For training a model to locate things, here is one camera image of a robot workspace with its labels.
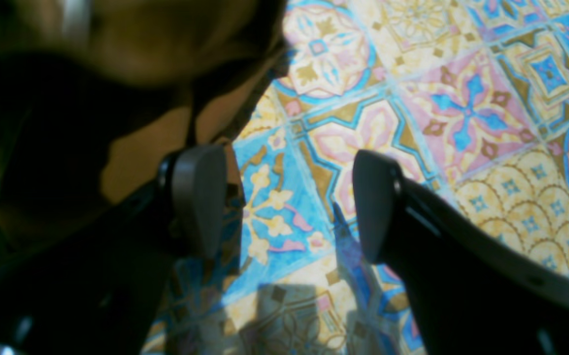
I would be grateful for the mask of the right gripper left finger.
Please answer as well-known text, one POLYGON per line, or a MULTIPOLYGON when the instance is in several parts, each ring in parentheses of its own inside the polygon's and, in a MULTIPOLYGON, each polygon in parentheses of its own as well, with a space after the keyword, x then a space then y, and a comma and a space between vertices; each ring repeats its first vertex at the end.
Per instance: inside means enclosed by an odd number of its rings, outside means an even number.
POLYGON ((169 154, 157 176, 81 231, 0 266, 0 355, 137 355, 178 260, 223 233, 223 146, 169 154))

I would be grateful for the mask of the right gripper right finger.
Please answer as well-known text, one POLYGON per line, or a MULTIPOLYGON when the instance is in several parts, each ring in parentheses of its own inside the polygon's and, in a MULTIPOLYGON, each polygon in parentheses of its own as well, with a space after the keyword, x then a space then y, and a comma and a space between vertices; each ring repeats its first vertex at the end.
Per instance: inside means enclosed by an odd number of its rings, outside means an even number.
POLYGON ((430 355, 569 355, 569 279, 505 247, 396 160, 357 151, 365 259, 402 281, 430 355))

